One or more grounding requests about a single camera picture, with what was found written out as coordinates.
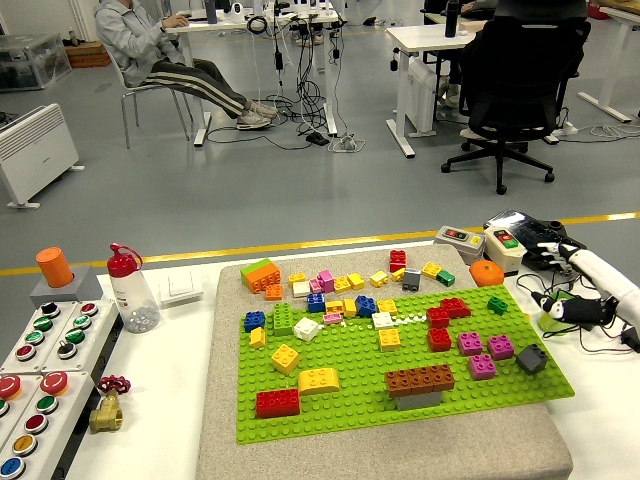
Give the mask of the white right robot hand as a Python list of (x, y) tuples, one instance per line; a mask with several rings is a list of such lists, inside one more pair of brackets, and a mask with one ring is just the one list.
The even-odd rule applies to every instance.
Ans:
[(533, 292), (535, 302), (552, 318), (570, 324), (605, 325), (615, 316), (639, 330), (639, 287), (590, 250), (565, 243), (539, 243), (552, 264), (571, 265), (596, 287), (600, 299), (554, 300)]

